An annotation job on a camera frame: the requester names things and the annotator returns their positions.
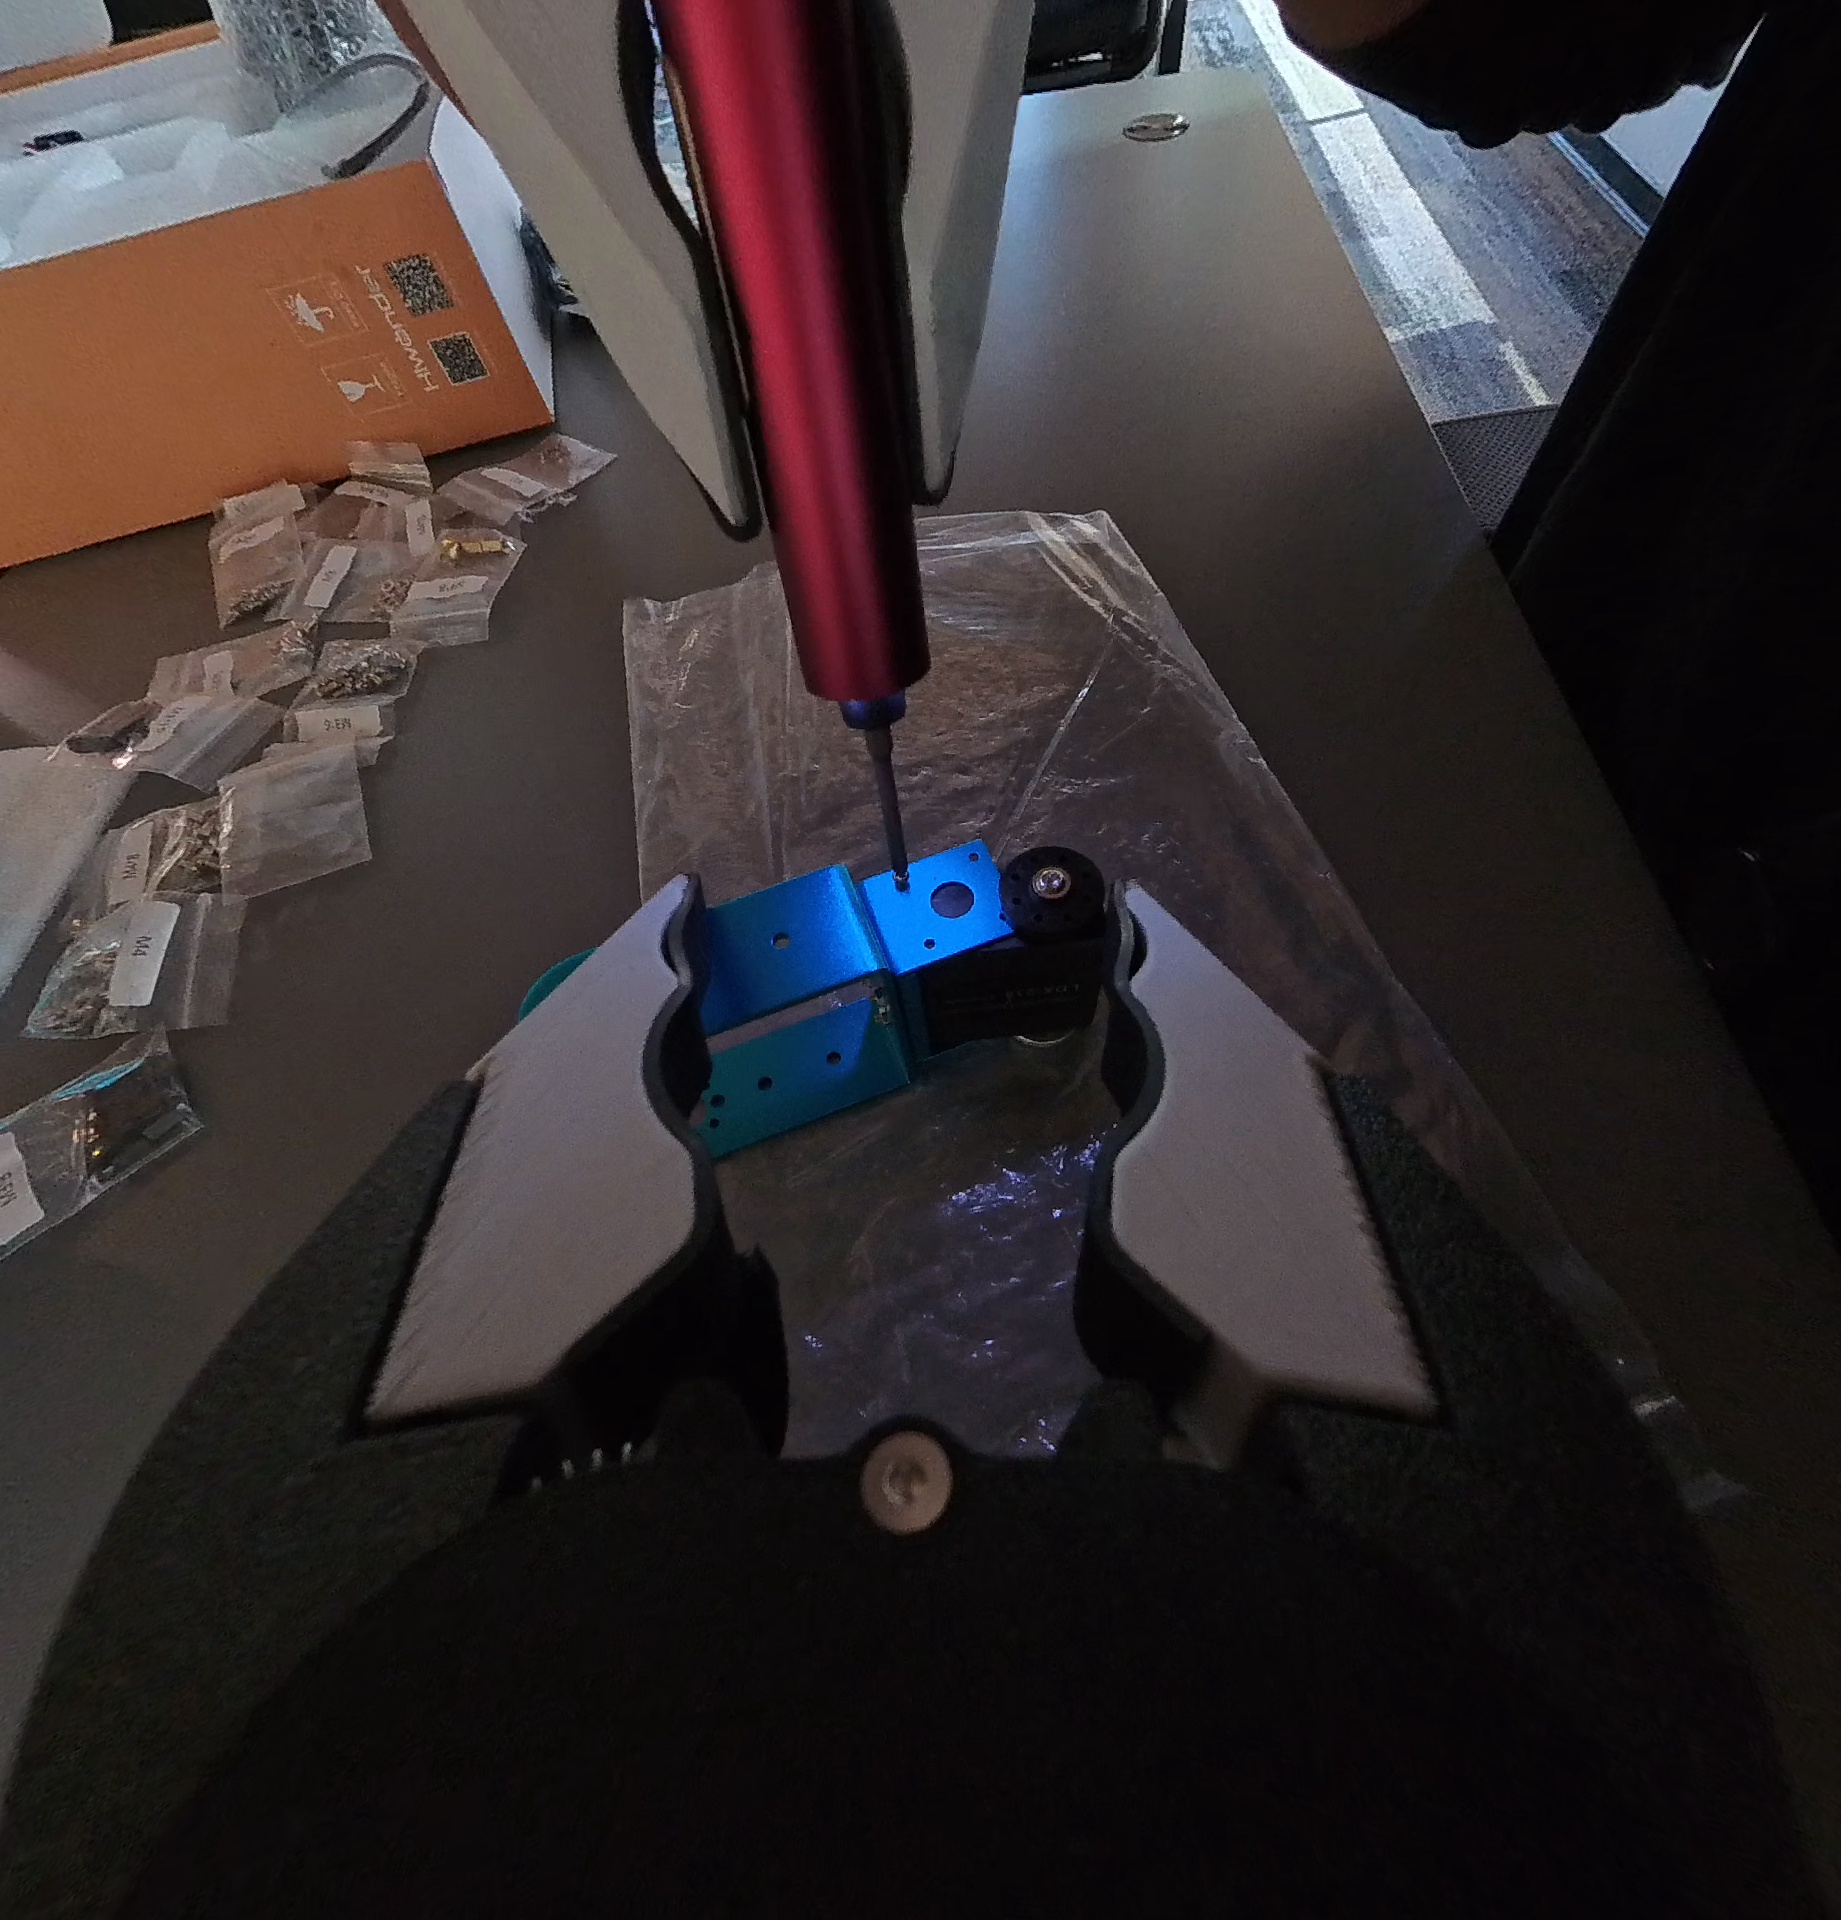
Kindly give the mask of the red electric screwdriver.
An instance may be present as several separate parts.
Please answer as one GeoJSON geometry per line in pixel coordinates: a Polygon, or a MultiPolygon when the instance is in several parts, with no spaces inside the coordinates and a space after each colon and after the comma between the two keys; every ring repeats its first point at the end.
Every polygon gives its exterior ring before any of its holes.
{"type": "Polygon", "coordinates": [[[673,115],[731,302],[762,512],[803,681],[860,732],[887,861],[930,666],[887,155],[861,4],[654,4],[673,115]]]}

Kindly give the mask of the white foam sheet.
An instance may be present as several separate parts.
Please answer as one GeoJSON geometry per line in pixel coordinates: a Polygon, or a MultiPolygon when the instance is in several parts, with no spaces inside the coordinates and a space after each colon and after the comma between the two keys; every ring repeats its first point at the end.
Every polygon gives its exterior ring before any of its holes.
{"type": "Polygon", "coordinates": [[[0,998],[131,781],[98,756],[0,750],[0,998]]]}

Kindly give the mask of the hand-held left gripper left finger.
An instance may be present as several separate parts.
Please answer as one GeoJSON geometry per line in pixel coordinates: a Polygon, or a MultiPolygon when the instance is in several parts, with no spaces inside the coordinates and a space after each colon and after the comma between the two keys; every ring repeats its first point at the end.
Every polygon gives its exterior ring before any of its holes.
{"type": "Polygon", "coordinates": [[[573,1408],[711,1243],[697,876],[666,881],[483,1058],[364,1403],[373,1427],[573,1408]]]}

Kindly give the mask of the pile of small screw bags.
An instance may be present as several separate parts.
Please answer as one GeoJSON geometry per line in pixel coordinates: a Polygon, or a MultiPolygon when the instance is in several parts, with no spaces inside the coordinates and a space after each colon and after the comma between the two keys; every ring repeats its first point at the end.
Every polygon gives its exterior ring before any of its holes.
{"type": "Polygon", "coordinates": [[[373,856],[362,774],[421,662],[489,638],[521,527],[613,461],[546,434],[434,485],[409,443],[361,440],[327,490],[214,508],[212,642],[40,745],[133,781],[29,948],[60,938],[19,1030],[117,1049],[0,1118],[0,1259],[202,1130],[171,1039],[230,1019],[247,909],[373,856]]]}

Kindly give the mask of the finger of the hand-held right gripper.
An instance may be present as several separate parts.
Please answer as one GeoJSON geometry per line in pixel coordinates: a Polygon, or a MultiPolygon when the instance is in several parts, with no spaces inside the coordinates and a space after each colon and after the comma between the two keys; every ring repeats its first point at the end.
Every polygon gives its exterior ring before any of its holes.
{"type": "Polygon", "coordinates": [[[1031,2],[861,6],[868,152],[882,163],[891,356],[911,497],[945,498],[998,245],[1031,2]]]}
{"type": "Polygon", "coordinates": [[[733,317],[658,155],[640,2],[402,2],[397,27],[493,148],[609,356],[733,538],[762,527],[733,317]]]}

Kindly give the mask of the bubble wrap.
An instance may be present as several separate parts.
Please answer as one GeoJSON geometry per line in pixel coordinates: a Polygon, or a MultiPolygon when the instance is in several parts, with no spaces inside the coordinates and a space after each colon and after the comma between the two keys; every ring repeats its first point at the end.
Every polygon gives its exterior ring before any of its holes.
{"type": "Polygon", "coordinates": [[[373,2],[209,2],[233,64],[296,101],[361,59],[394,56],[402,42],[373,2]]]}

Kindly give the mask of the black servo motor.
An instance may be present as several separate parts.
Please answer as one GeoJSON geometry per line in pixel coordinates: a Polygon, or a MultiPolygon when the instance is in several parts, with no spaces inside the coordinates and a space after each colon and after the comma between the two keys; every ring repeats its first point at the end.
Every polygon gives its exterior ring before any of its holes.
{"type": "Polygon", "coordinates": [[[915,973],[915,1053],[1017,1039],[1057,1043],[1090,1024],[1104,979],[1109,889],[1100,866],[1058,842],[996,870],[1001,931],[915,973]]]}

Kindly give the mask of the clear plastic bag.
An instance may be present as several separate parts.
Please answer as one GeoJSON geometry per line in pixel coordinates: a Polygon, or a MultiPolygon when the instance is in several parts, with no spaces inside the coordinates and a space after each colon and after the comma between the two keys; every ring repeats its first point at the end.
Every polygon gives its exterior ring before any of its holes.
{"type": "MultiPolygon", "coordinates": [[[[1061,842],[1135,881],[1323,1053],[1321,855],[1106,513],[922,528],[932,673],[896,730],[908,849],[1061,842]]],[[[832,864],[886,870],[860,745],[791,658],[771,563],[621,616],[642,896],[711,902],[832,864]]],[[[1084,1190],[1118,1115],[1102,1022],[973,1043],[911,1085],[729,1156],[733,1233],[782,1285],[789,1455],[911,1411],[982,1452],[1047,1455],[1096,1370],[1072,1321],[1084,1190]]]]}

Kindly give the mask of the blue servo bracket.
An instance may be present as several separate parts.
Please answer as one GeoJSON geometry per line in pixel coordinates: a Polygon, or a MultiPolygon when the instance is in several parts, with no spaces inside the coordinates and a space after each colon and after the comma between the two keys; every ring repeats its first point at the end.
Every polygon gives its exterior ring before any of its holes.
{"type": "Polygon", "coordinates": [[[711,1075],[693,1115],[720,1161],[912,1083],[964,1039],[941,973],[1009,935],[982,839],[855,878],[841,864],[708,910],[698,1016],[711,1075]]]}

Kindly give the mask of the orange cardboard box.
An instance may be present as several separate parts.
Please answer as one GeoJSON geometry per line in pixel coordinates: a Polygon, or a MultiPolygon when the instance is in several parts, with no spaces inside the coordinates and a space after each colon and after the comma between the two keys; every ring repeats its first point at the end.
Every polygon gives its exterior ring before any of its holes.
{"type": "MultiPolygon", "coordinates": [[[[94,40],[94,4],[0,4],[0,94],[219,48],[217,26],[94,40]],[[15,35],[36,59],[12,62],[15,35]]],[[[449,452],[556,419],[522,208],[429,83],[364,174],[0,270],[0,570],[346,470],[361,440],[449,452]]]]}

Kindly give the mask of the white foam box insert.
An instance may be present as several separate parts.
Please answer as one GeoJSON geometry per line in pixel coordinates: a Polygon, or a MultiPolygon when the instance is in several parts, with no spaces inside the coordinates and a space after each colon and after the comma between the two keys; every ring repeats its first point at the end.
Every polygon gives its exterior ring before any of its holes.
{"type": "Polygon", "coordinates": [[[429,96],[386,57],[282,108],[219,48],[0,94],[0,270],[349,179],[429,96]]]}

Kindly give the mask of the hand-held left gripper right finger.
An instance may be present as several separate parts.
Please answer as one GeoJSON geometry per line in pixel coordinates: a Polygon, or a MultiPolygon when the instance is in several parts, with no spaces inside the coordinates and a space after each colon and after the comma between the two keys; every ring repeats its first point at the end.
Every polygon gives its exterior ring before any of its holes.
{"type": "Polygon", "coordinates": [[[1135,882],[1109,915],[1077,1332],[1150,1394],[1162,1455],[1239,1465],[1283,1403],[1427,1422],[1418,1351],[1314,1048],[1135,882]]]}

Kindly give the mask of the grey desk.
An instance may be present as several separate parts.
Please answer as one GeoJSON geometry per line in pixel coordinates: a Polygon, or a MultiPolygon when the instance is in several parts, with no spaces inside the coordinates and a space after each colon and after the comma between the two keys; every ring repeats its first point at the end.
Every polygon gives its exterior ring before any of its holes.
{"type": "MultiPolygon", "coordinates": [[[[44,1645],[151,1434],[271,1273],[549,962],[639,904],[620,605],[735,581],[594,343],[617,454],[541,523],[508,627],[421,668],[371,861],[253,902],[233,1019],[181,1040],[206,1133],[0,1262],[0,1798],[44,1645]]],[[[1109,509],[1399,981],[1735,1436],[1764,1115],[1364,290],[1256,87],[1022,104],[954,509],[1109,509]],[[1174,108],[1173,141],[1122,136],[1174,108]]]]}

